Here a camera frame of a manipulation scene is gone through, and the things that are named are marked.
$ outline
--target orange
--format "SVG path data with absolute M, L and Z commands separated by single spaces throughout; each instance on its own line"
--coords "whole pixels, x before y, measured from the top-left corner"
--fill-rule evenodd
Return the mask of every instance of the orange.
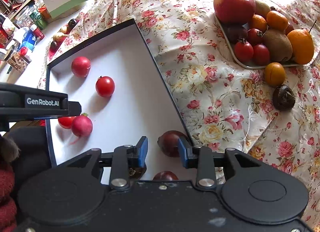
M 252 19 L 248 22 L 249 28 L 256 28 L 262 31 L 263 33 L 267 30 L 267 22 L 260 15 L 253 15 Z
M 285 81 L 286 75 L 282 64 L 272 62 L 268 64 L 264 70 L 264 79 L 267 84 L 272 87 L 277 87 Z
M 292 45 L 293 59 L 298 64 L 307 64 L 313 58 L 314 46 L 311 35 L 306 29 L 292 30 L 288 35 Z
M 278 11 L 270 11 L 267 14 L 267 23 L 269 27 L 284 31 L 288 27 L 287 18 Z

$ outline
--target radish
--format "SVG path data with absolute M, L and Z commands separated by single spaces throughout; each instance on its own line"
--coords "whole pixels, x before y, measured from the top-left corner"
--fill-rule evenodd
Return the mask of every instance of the radish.
M 92 121 L 88 118 L 88 114 L 83 113 L 75 117 L 71 124 L 71 131 L 79 138 L 90 135 L 92 132 Z
M 71 71 L 77 77 L 87 77 L 91 68 L 91 61 L 87 57 L 78 56 L 72 61 Z

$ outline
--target kiwi fruit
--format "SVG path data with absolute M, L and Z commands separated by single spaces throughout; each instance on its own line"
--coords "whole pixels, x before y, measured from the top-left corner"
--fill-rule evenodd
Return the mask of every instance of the kiwi fruit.
M 264 19 L 267 19 L 267 14 L 271 11 L 268 4 L 261 0 L 254 0 L 256 3 L 256 11 L 254 14 L 260 15 L 264 17 Z
M 279 30 L 269 28 L 263 35 L 263 44 L 268 48 L 272 62 L 285 62 L 292 57 L 291 43 Z

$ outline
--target red radish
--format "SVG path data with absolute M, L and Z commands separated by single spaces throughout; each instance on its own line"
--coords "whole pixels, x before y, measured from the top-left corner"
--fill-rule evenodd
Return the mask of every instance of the red radish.
M 75 117 L 71 124 L 71 131 L 78 137 L 88 136 L 92 132 L 92 121 L 87 117 L 88 114 L 83 113 Z
M 61 117 L 61 118 L 58 118 L 58 122 L 59 122 L 59 125 L 62 126 L 63 128 L 70 129 L 74 119 L 75 117 Z
M 96 91 L 101 97 L 110 97 L 115 91 L 115 82 L 108 76 L 100 76 L 96 82 Z
M 152 180 L 178 180 L 179 178 L 171 171 L 157 173 Z
M 249 62 L 253 56 L 252 45 L 243 38 L 236 43 L 234 52 L 238 60 L 242 63 Z
M 87 77 L 91 68 L 91 61 L 87 57 L 78 56 L 72 61 L 71 71 L 77 77 Z

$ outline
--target floral tablecloth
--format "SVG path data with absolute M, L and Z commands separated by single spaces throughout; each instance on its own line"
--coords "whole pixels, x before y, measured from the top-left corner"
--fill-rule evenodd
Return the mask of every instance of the floral tablecloth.
M 320 0 L 264 1 L 296 28 L 309 29 L 320 20 Z M 53 60 L 135 18 L 194 142 L 219 152 L 233 146 L 303 181 L 309 190 L 303 220 L 320 231 L 320 24 L 311 31 L 314 62 L 286 69 L 295 107 L 279 112 L 263 70 L 246 70 L 233 61 L 213 13 L 213 0 L 95 0 L 82 9 Z M 44 84 L 45 72 L 39 88 Z

